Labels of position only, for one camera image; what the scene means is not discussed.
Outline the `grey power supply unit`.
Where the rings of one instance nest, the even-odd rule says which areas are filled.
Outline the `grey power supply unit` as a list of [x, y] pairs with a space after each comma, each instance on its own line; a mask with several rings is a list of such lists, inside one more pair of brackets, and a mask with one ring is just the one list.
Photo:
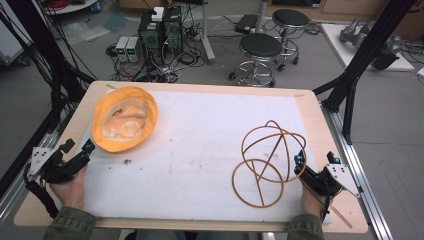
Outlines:
[[126, 45], [128, 61], [136, 63], [141, 58], [141, 45], [138, 37], [130, 37]]
[[115, 50], [118, 56], [118, 59], [121, 62], [127, 62], [128, 61], [128, 56], [126, 53], [126, 46], [128, 43], [129, 38], [127, 36], [122, 36], [119, 38], [116, 46], [115, 46]]

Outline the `white platform board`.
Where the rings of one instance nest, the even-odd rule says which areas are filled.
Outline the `white platform board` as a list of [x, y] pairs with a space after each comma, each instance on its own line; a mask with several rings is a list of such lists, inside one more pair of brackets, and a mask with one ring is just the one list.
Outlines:
[[[339, 39], [340, 32], [345, 28], [345, 25], [323, 23], [321, 28], [342, 65], [347, 67], [356, 54], [357, 49], [350, 42], [344, 43]], [[400, 53], [397, 53], [396, 56], [398, 59], [387, 68], [387, 71], [408, 72], [414, 69]]]

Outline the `white foam mat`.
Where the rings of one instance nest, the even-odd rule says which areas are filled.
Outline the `white foam mat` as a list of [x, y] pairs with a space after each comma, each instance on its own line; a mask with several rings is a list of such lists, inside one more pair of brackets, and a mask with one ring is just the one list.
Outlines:
[[85, 177], [85, 208], [98, 217], [161, 220], [288, 222], [301, 213], [302, 187], [254, 208], [235, 195], [231, 175], [241, 143], [269, 120], [310, 141], [299, 99], [223, 93], [156, 91], [159, 118], [140, 145], [109, 153], [96, 148]]

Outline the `black round stool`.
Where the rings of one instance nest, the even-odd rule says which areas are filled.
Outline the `black round stool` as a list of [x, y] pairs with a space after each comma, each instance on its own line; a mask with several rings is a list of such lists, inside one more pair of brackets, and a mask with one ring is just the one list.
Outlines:
[[241, 38], [239, 50], [248, 60], [240, 63], [229, 79], [236, 80], [238, 85], [274, 87], [275, 77], [268, 64], [280, 55], [280, 42], [267, 34], [252, 33]]
[[297, 10], [279, 9], [272, 14], [272, 21], [278, 28], [282, 45], [282, 51], [280, 53], [282, 62], [278, 66], [278, 70], [282, 72], [285, 69], [288, 57], [292, 57], [292, 63], [294, 65], [299, 60], [299, 47], [289, 36], [298, 30], [303, 30], [310, 23], [310, 19]]

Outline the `round white table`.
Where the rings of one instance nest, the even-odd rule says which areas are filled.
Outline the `round white table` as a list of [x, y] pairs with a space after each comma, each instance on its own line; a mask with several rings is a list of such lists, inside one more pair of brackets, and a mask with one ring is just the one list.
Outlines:
[[66, 14], [96, 5], [99, 0], [44, 0], [42, 9], [48, 15]]

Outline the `person's right hand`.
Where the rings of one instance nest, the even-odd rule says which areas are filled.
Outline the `person's right hand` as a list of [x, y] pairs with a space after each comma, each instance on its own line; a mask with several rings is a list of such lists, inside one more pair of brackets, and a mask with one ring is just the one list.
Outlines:
[[323, 215], [325, 196], [316, 196], [307, 188], [302, 189], [301, 207], [305, 214], [321, 218]]

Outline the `yellow bucket hat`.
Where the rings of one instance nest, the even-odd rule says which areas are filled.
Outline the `yellow bucket hat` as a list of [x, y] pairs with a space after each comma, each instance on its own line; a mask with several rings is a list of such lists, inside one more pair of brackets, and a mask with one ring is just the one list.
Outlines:
[[91, 135], [108, 152], [129, 150], [153, 133], [158, 115], [156, 100], [149, 92], [136, 86], [118, 88], [96, 104]]

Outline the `brown wire hat stand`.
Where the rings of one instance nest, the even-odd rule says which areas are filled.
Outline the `brown wire hat stand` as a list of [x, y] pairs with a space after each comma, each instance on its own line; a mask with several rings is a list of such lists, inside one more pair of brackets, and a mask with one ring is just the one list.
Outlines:
[[285, 187], [299, 177], [294, 156], [307, 141], [300, 133], [282, 128], [276, 121], [251, 129], [242, 139], [241, 162], [234, 168], [231, 184], [235, 195], [254, 208], [269, 208], [284, 196]]

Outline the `black flat device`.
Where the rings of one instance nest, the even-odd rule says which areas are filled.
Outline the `black flat device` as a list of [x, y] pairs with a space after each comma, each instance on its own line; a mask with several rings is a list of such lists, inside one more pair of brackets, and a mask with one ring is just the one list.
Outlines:
[[255, 14], [243, 15], [235, 25], [234, 30], [242, 34], [250, 34], [256, 30], [257, 16]]

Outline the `grey metal post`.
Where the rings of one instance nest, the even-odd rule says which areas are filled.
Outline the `grey metal post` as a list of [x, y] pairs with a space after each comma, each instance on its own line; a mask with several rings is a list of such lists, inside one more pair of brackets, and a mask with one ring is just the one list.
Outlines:
[[206, 54], [206, 63], [213, 64], [215, 62], [215, 54], [208, 38], [208, 0], [202, 2], [202, 32], [201, 42]]

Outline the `aluminium rail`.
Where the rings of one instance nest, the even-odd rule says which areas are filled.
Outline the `aluminium rail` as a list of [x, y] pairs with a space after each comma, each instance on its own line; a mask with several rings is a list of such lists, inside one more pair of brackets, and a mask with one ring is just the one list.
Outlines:
[[322, 107], [322, 112], [332, 133], [337, 149], [344, 163], [353, 175], [359, 190], [359, 202], [365, 219], [377, 240], [394, 240], [379, 204], [374, 196], [371, 184], [364, 172], [360, 159], [353, 145], [342, 134], [343, 120], [339, 113], [332, 113]]
[[11, 166], [0, 178], [0, 227], [11, 219], [11, 212], [27, 193], [23, 172], [26, 169], [26, 165], [30, 162], [33, 148], [38, 146], [54, 147], [73, 113], [74, 110], [70, 113], [62, 111], [59, 123], [53, 125], [50, 120], [52, 112], [49, 112]]

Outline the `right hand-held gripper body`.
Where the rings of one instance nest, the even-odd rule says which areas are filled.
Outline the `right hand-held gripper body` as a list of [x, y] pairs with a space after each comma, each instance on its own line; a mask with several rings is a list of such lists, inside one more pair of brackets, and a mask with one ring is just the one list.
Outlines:
[[346, 164], [327, 164], [322, 171], [315, 172], [305, 164], [297, 164], [295, 174], [320, 196], [337, 195], [341, 190], [347, 190], [359, 198], [359, 190]]

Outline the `black metal frame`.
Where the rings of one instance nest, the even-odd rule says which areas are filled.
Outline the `black metal frame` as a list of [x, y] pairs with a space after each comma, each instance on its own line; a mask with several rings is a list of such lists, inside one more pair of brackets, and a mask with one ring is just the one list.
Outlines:
[[341, 103], [346, 101], [342, 134], [349, 145], [352, 144], [351, 126], [358, 81], [369, 64], [377, 57], [383, 44], [417, 1], [389, 0], [369, 35], [341, 75], [313, 90], [315, 95], [331, 90], [330, 95], [322, 101], [322, 105], [332, 113], [338, 113]]
[[0, 21], [22, 46], [50, 86], [52, 109], [0, 179], [0, 197], [5, 195], [18, 173], [24, 168], [29, 158], [29, 148], [39, 143], [45, 133], [60, 125], [60, 114], [67, 104], [82, 100], [85, 94], [82, 84], [97, 81], [94, 75], [84, 73], [65, 58], [53, 33], [39, 13], [42, 8], [38, 3], [32, 0], [6, 0], [6, 3], [31, 38], [34, 48], [16, 32], [17, 28], [13, 26], [13, 21], [7, 13], [0, 11]]

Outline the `black computer tower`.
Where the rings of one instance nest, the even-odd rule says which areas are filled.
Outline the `black computer tower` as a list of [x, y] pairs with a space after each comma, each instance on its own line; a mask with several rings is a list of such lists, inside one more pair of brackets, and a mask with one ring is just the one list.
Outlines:
[[158, 66], [162, 66], [163, 24], [162, 21], [154, 20], [156, 16], [155, 10], [147, 10], [143, 13], [138, 27], [138, 35], [144, 59], [153, 60]]
[[180, 6], [168, 8], [165, 11], [163, 23], [168, 49], [176, 54], [182, 53], [182, 8]]

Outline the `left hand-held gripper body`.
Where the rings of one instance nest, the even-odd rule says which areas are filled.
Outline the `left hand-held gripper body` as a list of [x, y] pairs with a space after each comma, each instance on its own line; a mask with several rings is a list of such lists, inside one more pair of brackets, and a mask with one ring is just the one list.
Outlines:
[[90, 161], [90, 150], [82, 150], [68, 161], [63, 160], [60, 149], [34, 147], [29, 175], [40, 176], [48, 183], [60, 184], [71, 181]]

